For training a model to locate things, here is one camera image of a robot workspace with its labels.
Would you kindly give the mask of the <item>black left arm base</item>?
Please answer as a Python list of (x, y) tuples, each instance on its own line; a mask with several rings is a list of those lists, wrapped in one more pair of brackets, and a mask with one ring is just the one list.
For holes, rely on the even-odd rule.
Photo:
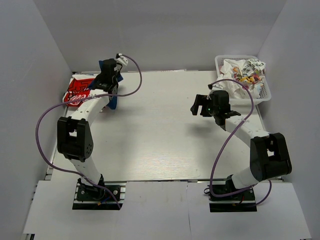
[[(105, 187), (113, 193), (119, 205), (122, 207), (125, 200), (126, 183), (105, 182), (104, 184)], [(94, 187), (85, 186), (79, 182), (76, 185), (72, 209), (90, 211), (120, 210), (109, 192), (105, 190), (94, 191)]]

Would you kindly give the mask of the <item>white printed t-shirt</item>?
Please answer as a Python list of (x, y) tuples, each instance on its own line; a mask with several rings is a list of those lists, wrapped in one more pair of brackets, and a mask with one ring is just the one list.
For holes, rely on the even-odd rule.
[(228, 92), (233, 99), (260, 98), (264, 86), (266, 64), (255, 58), (233, 60), (226, 58), (220, 68), (223, 81), (215, 86)]

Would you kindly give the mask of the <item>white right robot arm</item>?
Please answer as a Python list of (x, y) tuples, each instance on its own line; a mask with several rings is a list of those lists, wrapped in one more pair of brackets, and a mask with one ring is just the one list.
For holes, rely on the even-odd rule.
[(264, 131), (232, 110), (225, 90), (211, 91), (209, 95), (197, 94), (190, 111), (194, 116), (213, 117), (217, 126), (249, 147), (249, 166), (228, 176), (223, 192), (214, 193), (215, 197), (239, 194), (262, 181), (292, 172), (284, 135)]

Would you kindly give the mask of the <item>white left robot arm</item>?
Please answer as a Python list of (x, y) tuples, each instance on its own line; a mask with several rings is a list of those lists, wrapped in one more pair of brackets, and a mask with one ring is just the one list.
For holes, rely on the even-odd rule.
[(103, 176), (91, 157), (94, 148), (91, 124), (103, 108), (116, 109), (119, 82), (123, 79), (121, 70), (127, 65), (128, 59), (120, 55), (100, 60), (100, 73), (88, 86), (88, 96), (92, 98), (85, 100), (69, 117), (57, 121), (57, 150), (70, 160), (85, 185), (103, 185)]

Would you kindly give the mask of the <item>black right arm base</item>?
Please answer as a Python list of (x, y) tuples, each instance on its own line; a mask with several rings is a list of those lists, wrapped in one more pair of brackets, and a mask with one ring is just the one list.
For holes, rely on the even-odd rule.
[(206, 187), (203, 192), (208, 196), (209, 211), (211, 213), (243, 213), (257, 211), (257, 207), (255, 206), (256, 198), (252, 189), (225, 197), (213, 196), (210, 193), (209, 187)]

